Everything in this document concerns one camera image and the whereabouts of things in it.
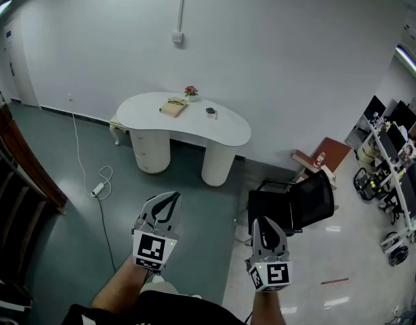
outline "small potted plant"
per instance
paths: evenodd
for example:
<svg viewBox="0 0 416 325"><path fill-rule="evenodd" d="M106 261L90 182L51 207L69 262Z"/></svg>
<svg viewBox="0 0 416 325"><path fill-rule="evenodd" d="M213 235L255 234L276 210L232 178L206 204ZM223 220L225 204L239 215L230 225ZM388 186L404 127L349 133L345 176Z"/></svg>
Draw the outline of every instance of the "small potted plant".
<svg viewBox="0 0 416 325"><path fill-rule="evenodd" d="M186 98L188 98L188 101L196 101L198 98L198 90L193 87L192 85L189 85L188 87L186 87L186 89L184 90L184 93L186 94Z"/></svg>

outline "door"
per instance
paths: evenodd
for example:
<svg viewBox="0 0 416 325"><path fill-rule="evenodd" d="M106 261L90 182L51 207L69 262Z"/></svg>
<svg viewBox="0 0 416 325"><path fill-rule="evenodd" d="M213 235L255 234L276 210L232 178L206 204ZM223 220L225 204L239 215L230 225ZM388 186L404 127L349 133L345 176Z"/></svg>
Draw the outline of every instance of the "door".
<svg viewBox="0 0 416 325"><path fill-rule="evenodd" d="M39 107L27 68L20 14L5 25L4 32L8 66L11 69L20 101L24 105Z"/></svg>

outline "book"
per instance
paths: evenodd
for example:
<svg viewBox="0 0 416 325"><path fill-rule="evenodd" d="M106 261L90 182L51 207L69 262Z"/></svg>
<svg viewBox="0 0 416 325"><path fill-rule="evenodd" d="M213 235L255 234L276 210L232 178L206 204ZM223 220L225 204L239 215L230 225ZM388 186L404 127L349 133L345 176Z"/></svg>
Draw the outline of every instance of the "book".
<svg viewBox="0 0 416 325"><path fill-rule="evenodd" d="M175 118L187 106L187 101L178 97L171 97L160 107L160 112Z"/></svg>

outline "gray floor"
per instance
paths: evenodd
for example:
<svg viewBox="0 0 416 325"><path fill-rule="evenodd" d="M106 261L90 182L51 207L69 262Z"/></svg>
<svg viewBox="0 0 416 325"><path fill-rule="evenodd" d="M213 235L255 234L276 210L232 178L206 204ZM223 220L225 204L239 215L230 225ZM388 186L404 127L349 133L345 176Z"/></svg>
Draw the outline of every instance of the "gray floor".
<svg viewBox="0 0 416 325"><path fill-rule="evenodd" d="M19 104L10 106L29 146L70 200L66 215L56 215L44 228L26 279L26 287L35 297L29 323L60 324L70 304L88 306L113 275L100 209L84 193L72 119ZM137 168L131 147L114 145L107 127L76 122L87 189L101 181L98 170L104 165L115 172L112 194L103 207L116 264L131 252L131 228L145 200L161 192L179 191L183 197L180 241L163 276L180 293L200 294L220 304L244 162L234 162L222 187L210 188L201 179L203 152L173 145L169 168L160 175L147 175Z"/></svg>
<svg viewBox="0 0 416 325"><path fill-rule="evenodd" d="M336 170L334 216L304 228L288 239L293 262L293 283L279 292L280 306L288 325L384 324L398 305L411 304L415 293L416 256L413 246L402 264L391 267L379 243L391 226L376 200L363 202L352 178L359 166L351 152ZM250 313L254 285L245 271L244 259L251 248L246 213L239 218L223 306L244 320ZM349 278L344 282L322 282Z"/></svg>

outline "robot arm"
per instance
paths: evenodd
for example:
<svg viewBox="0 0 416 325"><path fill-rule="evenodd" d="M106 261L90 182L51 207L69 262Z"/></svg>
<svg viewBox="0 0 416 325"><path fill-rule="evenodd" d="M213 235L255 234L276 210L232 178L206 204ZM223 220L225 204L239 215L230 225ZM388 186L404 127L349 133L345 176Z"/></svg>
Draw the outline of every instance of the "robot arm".
<svg viewBox="0 0 416 325"><path fill-rule="evenodd" d="M146 201L134 223L133 263L160 272L178 242L175 233L181 210L181 194L166 192ZM157 219L163 210L165 219Z"/></svg>
<svg viewBox="0 0 416 325"><path fill-rule="evenodd" d="M255 219L252 227L253 255L245 260L257 292L280 290L292 283L287 236L273 220Z"/></svg>

